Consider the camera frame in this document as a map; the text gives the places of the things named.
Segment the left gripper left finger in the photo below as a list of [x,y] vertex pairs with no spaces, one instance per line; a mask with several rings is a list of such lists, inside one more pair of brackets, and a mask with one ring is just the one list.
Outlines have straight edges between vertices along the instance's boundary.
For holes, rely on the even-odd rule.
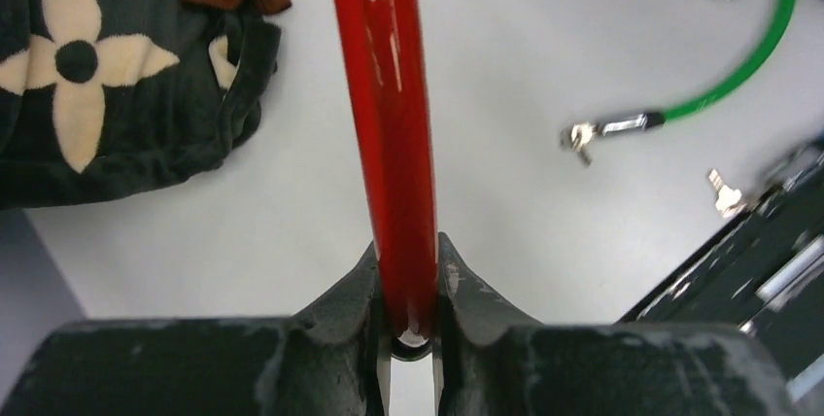
[[382,415],[389,338],[373,250],[285,317],[88,320],[51,332],[5,415]]

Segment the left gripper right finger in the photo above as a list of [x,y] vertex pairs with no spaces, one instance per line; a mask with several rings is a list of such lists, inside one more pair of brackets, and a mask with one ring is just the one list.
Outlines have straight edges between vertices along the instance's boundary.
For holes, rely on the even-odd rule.
[[440,415],[793,415],[777,364],[730,326],[546,325],[438,236]]

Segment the red cable lock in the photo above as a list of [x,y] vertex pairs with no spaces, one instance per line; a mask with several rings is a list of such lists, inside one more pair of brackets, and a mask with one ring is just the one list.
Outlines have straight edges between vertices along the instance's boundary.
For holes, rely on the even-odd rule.
[[393,354],[435,331],[438,241],[418,0],[333,0]]

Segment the black floral plush blanket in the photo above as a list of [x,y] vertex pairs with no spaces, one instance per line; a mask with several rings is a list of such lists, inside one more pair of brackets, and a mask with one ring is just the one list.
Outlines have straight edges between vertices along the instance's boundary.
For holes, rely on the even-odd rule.
[[96,203],[219,168],[258,130],[281,28],[252,4],[1,0],[1,206]]

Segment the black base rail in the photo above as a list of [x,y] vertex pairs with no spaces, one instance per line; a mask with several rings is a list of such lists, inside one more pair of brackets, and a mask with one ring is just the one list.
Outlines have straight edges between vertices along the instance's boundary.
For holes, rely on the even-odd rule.
[[822,414],[823,163],[784,166],[622,320],[733,325],[768,348],[801,411]]

